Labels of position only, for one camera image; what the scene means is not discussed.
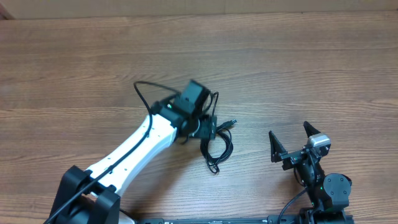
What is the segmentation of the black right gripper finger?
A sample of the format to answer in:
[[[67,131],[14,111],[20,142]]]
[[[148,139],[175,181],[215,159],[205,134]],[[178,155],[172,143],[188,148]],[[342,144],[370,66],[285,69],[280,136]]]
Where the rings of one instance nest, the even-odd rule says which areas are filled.
[[[305,132],[306,132],[308,138],[310,136],[320,134],[320,131],[317,130],[316,128],[314,128],[308,121],[304,121],[303,126],[304,126],[304,129],[305,129]]]
[[[271,162],[282,161],[283,157],[287,154],[287,151],[280,143],[280,141],[276,138],[273,131],[269,131],[269,140],[271,144]]]

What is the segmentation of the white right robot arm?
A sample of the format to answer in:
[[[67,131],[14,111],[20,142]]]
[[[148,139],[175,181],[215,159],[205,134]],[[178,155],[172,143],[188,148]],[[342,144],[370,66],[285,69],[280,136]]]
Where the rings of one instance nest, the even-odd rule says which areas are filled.
[[[288,152],[269,131],[271,161],[281,162],[283,170],[292,169],[296,181],[303,190],[291,199],[275,216],[268,216],[274,223],[354,223],[351,215],[345,214],[349,206],[352,180],[339,173],[325,174],[320,165],[331,148],[331,139],[325,133],[314,128],[309,122],[303,123],[307,143],[299,150]],[[307,194],[311,207],[300,209],[298,215],[287,215],[286,210],[302,195]]]

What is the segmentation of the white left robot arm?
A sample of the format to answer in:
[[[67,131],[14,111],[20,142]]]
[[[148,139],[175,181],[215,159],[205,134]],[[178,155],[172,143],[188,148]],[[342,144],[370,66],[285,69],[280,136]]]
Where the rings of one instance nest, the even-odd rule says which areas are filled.
[[[214,93],[192,80],[184,91],[147,105],[145,120],[112,153],[86,170],[72,166],[64,173],[46,222],[134,223],[120,209],[124,192],[177,138],[214,138],[216,116],[207,113],[214,101]]]

